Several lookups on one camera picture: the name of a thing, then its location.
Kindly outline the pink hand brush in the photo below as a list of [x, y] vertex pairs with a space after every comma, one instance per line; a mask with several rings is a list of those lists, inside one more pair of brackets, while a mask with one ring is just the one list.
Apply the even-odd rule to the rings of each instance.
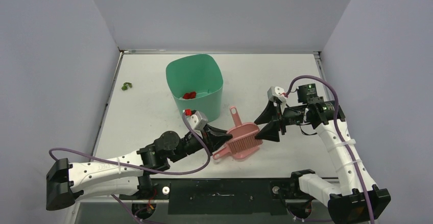
[[233, 136], [232, 139], [227, 142], [227, 146], [231, 154], [238, 154], [261, 145], [262, 142], [255, 139], [255, 135], [259, 132], [259, 127], [253, 122], [242, 122], [235, 106], [230, 107], [230, 113], [234, 127], [227, 132]]

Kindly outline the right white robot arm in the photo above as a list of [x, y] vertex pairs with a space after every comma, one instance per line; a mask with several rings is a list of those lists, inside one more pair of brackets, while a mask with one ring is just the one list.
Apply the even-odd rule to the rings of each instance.
[[312, 126], [324, 143], [339, 183], [333, 185], [310, 169], [295, 171], [281, 196], [309, 196], [318, 200], [327, 208], [334, 223], [377, 220], [391, 196], [387, 189], [379, 188], [367, 172], [340, 106], [319, 96], [315, 84], [299, 86], [296, 94], [298, 106], [290, 107], [286, 102], [288, 92], [277, 86], [269, 88], [268, 104], [255, 120], [257, 125], [262, 125], [256, 139], [278, 142], [288, 126]]

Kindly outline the pink plastic dustpan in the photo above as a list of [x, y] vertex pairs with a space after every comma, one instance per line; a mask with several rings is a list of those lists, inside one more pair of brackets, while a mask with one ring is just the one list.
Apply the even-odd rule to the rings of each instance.
[[231, 155], [233, 158], [240, 160], [240, 159], [244, 159], [244, 158], [250, 156], [252, 153], [257, 151], [259, 148], [260, 148], [260, 145], [254, 147], [252, 149], [249, 149], [249, 150], [246, 150], [246, 151], [243, 151], [241, 153], [233, 155], [233, 154], [231, 154], [231, 151], [230, 151], [229, 147], [227, 146], [227, 142], [226, 142], [221, 149], [219, 149], [217, 152], [213, 153], [212, 157], [214, 160], [218, 160], [218, 159], [223, 158], [225, 156]]

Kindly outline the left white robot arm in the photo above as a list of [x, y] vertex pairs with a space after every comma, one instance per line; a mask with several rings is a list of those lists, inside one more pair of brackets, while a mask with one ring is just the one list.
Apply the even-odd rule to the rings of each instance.
[[192, 132], [180, 137], [166, 131], [144, 148], [111, 159], [85, 163], [57, 159], [46, 175], [45, 208], [61, 210], [88, 197], [112, 194], [147, 198], [154, 188], [150, 175], [169, 174], [171, 162], [201, 149], [211, 155], [232, 137], [225, 130], [206, 125], [198, 137]]

